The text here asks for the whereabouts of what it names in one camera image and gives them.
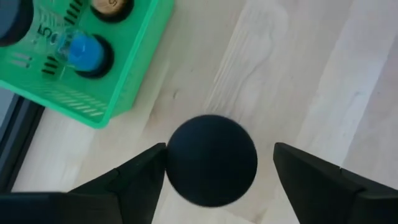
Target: bottle cap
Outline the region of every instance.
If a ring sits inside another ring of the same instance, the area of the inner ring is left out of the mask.
[[[0,0],[0,47],[20,41],[28,33],[33,15],[33,0]]]

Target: green basket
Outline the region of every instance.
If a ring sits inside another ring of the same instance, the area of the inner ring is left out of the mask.
[[[15,44],[0,48],[0,86],[93,128],[103,128],[112,117],[131,109],[173,4],[173,0],[135,0],[126,20],[108,24],[94,16],[89,0],[47,3],[65,20],[103,36],[112,45],[112,69],[103,78],[86,79],[52,57]],[[76,17],[67,12],[73,10]]]

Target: black sphere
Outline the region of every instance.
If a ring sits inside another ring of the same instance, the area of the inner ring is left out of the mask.
[[[220,207],[242,197],[253,183],[257,153],[249,134],[236,122],[216,115],[181,125],[167,146],[167,175],[191,203]]]

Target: light wood grain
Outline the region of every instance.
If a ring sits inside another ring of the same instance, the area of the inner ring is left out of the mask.
[[[253,186],[208,209],[166,179],[154,223],[298,223],[272,162],[279,141],[398,187],[397,11],[396,0],[176,0],[133,109],[96,131],[47,110],[14,191],[70,190],[203,113],[250,133]]]

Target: cork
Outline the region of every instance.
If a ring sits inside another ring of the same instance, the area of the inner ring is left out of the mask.
[[[122,10],[128,0],[92,0],[92,6],[100,13],[112,16]]]

